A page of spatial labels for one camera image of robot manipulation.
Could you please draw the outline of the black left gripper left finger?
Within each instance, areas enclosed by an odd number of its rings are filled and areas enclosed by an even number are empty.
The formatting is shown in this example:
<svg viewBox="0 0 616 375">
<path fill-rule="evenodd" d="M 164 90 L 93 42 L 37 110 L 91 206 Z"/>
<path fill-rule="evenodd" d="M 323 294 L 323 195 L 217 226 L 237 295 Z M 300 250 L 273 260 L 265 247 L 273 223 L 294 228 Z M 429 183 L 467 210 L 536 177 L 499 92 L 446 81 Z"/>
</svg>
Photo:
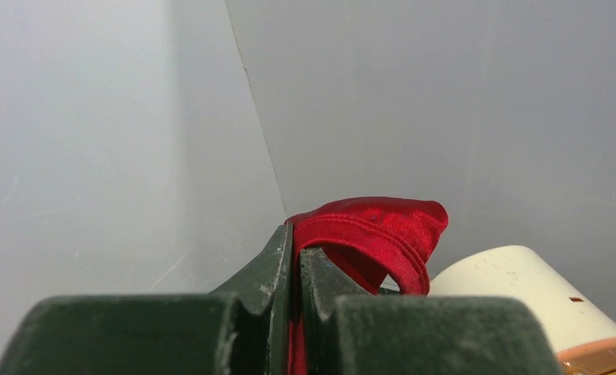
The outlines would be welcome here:
<svg viewBox="0 0 616 375">
<path fill-rule="evenodd" d="M 292 227 L 206 294 L 46 298 L 23 318 L 0 374 L 285 374 Z"/>
</svg>

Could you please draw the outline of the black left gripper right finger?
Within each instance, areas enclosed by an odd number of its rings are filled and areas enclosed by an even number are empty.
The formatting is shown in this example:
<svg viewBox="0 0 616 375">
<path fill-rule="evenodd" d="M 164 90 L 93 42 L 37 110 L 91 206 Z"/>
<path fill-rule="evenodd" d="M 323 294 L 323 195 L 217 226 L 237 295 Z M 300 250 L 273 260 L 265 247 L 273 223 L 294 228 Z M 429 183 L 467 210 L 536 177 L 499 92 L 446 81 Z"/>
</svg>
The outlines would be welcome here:
<svg viewBox="0 0 616 375">
<path fill-rule="evenodd" d="M 537 319 L 499 297 L 372 295 L 320 248 L 300 255 L 310 374 L 558 374 Z"/>
</svg>

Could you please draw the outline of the red bra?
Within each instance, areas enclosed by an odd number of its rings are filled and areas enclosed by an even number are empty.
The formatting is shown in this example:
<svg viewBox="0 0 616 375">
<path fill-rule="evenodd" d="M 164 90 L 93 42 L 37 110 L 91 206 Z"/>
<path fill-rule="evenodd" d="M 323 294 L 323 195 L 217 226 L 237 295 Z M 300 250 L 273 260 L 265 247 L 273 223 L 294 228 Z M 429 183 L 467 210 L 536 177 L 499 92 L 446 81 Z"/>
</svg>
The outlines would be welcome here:
<svg viewBox="0 0 616 375">
<path fill-rule="evenodd" d="M 307 371 L 302 320 L 300 255 L 320 248 L 372 295 L 429 292 L 426 264 L 448 224 L 438 202 L 406 198 L 345 198 L 290 218 L 293 227 L 290 374 Z"/>
</svg>

